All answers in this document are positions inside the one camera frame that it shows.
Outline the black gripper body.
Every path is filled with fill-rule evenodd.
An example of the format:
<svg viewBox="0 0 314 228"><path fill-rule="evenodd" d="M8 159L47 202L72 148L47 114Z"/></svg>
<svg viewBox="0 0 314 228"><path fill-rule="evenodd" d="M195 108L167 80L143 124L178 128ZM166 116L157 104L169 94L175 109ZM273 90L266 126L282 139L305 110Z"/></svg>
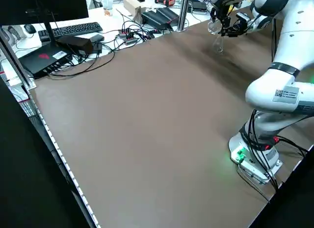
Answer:
<svg viewBox="0 0 314 228"><path fill-rule="evenodd" d="M230 3L230 1L217 1L215 3L216 16L226 17L229 12Z"/></svg>
<svg viewBox="0 0 314 228"><path fill-rule="evenodd" d="M236 21L233 26L231 27L231 36L241 36L245 34L247 30L247 22L244 21Z"/></svg>

